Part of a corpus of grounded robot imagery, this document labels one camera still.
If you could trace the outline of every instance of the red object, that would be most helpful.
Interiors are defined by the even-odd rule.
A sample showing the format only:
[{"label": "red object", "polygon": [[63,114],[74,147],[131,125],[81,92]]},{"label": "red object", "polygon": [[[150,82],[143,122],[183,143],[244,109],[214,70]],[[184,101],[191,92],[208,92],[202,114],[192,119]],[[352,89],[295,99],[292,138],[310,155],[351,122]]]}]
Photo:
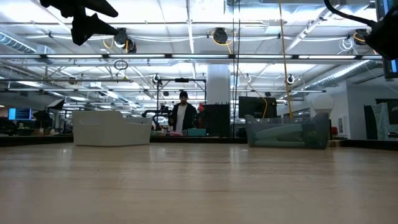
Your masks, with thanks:
[{"label": "red object", "polygon": [[336,127],[331,127],[331,134],[338,134]]}]

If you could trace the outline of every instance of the wooden table surface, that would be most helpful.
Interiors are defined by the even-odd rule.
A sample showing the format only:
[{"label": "wooden table surface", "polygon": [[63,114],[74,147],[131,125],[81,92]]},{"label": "wooden table surface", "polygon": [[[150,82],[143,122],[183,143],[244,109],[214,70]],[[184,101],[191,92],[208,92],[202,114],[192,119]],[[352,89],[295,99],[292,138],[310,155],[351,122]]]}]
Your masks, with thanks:
[{"label": "wooden table surface", "polygon": [[398,152],[0,148],[0,223],[397,223]]}]

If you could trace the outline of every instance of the television screen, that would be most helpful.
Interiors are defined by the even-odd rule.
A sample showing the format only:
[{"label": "television screen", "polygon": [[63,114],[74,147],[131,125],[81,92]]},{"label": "television screen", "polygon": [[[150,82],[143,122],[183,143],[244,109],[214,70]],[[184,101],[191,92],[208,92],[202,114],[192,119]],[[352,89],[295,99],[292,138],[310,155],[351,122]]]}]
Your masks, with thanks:
[{"label": "television screen", "polygon": [[32,110],[28,108],[9,108],[8,119],[10,120],[30,120]]}]

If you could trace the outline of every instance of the white pillar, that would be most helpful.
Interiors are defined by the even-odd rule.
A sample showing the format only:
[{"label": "white pillar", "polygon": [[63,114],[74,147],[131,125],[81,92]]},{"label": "white pillar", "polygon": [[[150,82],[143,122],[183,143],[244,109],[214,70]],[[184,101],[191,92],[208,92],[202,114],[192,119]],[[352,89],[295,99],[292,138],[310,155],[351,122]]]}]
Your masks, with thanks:
[{"label": "white pillar", "polygon": [[207,104],[231,103],[229,64],[207,66]]}]

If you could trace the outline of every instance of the black cable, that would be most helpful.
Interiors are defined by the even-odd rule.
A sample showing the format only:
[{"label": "black cable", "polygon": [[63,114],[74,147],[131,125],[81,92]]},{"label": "black cable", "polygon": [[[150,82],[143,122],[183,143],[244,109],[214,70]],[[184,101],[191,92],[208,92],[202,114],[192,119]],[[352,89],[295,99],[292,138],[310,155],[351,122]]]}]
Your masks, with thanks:
[{"label": "black cable", "polygon": [[348,15],[348,14],[345,14],[343,12],[340,12],[339,10],[335,9],[330,4],[329,0],[323,0],[323,2],[325,3],[326,8],[328,8],[332,13],[334,13],[334,14],[336,14],[338,16],[341,16],[341,17],[344,17],[346,19],[350,19],[350,20],[353,20],[353,21],[357,21],[357,22],[366,24],[369,27],[372,27],[376,23],[376,22],[374,22],[372,20],[369,20],[369,19],[365,19],[365,18],[361,18],[361,17],[358,17],[358,16],[353,16],[353,15]]},{"label": "black cable", "polygon": [[[232,2],[232,54],[234,55],[232,62],[233,62],[233,74],[235,77],[235,2]],[[234,108],[234,116],[233,116],[233,124],[232,124],[232,138],[235,138],[235,108]]]},{"label": "black cable", "polygon": [[[241,0],[238,0],[238,12],[239,15],[241,14]],[[235,74],[235,69],[234,69],[234,76],[235,76],[235,97],[234,97],[234,116],[233,116],[233,136],[235,138],[235,116],[236,116],[236,97],[238,95],[238,78],[239,78],[239,52],[241,50],[241,18],[239,17],[238,19],[238,59],[236,61],[236,74]]]}]

